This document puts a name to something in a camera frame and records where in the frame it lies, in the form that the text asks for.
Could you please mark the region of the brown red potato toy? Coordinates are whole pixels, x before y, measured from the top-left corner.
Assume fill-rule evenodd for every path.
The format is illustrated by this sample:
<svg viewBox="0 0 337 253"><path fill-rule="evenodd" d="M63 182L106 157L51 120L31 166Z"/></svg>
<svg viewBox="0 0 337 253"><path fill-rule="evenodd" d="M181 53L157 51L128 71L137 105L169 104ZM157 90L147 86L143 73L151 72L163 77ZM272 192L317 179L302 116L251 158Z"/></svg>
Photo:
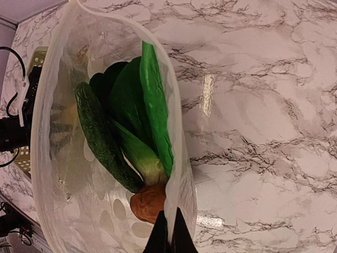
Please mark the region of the brown red potato toy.
<svg viewBox="0 0 337 253"><path fill-rule="evenodd" d="M164 210L166 185L157 183L145 186L130 199L132 213L141 221L155 224L158 214Z"/></svg>

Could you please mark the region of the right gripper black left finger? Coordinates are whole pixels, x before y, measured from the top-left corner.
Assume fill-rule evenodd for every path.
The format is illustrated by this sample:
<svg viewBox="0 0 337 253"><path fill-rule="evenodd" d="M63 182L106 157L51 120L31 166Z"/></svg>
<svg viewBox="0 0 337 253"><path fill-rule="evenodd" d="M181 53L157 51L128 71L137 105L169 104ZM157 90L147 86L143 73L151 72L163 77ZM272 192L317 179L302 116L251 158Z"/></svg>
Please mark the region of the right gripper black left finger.
<svg viewBox="0 0 337 253"><path fill-rule="evenodd" d="M167 239L167 221L164 211L160 211L143 252L167 253L168 251L169 242Z"/></svg>

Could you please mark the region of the clear zip top bag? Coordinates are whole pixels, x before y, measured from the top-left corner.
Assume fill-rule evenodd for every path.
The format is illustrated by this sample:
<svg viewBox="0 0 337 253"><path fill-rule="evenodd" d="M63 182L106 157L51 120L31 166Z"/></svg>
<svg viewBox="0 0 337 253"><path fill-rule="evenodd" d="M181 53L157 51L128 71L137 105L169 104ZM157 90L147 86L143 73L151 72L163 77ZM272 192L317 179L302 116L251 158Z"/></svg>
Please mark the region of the clear zip top bag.
<svg viewBox="0 0 337 253"><path fill-rule="evenodd" d="M31 148L53 252L196 252L179 87L143 25L65 5L38 84Z"/></svg>

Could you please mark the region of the green white bok choy toy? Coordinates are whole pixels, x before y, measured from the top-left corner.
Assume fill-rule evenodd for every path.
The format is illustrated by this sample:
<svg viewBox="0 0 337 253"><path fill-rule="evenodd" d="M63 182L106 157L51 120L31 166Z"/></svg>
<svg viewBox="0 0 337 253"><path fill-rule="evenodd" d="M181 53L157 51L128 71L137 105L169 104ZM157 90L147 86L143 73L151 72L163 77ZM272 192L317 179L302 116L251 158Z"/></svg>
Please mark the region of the green white bok choy toy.
<svg viewBox="0 0 337 253"><path fill-rule="evenodd" d="M173 168L168 112L154 46L142 43L142 54L116 62L89 82L123 156L145 185L167 183Z"/></svg>

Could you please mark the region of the dark green cucumber toy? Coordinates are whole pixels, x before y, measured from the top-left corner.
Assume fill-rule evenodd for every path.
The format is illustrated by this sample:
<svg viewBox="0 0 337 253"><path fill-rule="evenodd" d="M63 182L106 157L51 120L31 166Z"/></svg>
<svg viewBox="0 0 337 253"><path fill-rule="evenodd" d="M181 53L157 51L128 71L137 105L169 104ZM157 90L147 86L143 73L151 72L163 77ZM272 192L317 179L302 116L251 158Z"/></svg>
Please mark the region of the dark green cucumber toy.
<svg viewBox="0 0 337 253"><path fill-rule="evenodd" d="M75 98L81 128L93 155L125 189L137 193L145 184L125 161L109 130L101 103L89 84L79 83Z"/></svg>

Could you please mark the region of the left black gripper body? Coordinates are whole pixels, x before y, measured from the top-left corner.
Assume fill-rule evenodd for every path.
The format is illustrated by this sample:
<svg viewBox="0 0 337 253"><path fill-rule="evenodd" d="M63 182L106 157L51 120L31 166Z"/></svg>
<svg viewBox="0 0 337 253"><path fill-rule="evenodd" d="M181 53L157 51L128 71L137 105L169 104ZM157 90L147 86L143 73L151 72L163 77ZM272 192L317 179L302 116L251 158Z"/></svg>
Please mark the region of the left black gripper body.
<svg viewBox="0 0 337 253"><path fill-rule="evenodd" d="M20 123L19 115L1 119L1 152L30 147L34 103L41 71L42 67L34 66L28 76L28 90L19 109L23 124Z"/></svg>

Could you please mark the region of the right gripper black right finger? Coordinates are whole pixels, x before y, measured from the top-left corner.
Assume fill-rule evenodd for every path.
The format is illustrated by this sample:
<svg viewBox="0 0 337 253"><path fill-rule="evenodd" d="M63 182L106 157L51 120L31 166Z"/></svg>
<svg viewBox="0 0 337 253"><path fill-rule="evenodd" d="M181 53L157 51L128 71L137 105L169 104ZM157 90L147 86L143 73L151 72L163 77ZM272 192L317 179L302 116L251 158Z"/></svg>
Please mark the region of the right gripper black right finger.
<svg viewBox="0 0 337 253"><path fill-rule="evenodd" d="M190 236L180 208L177 208L174 231L172 237L172 252L198 253Z"/></svg>

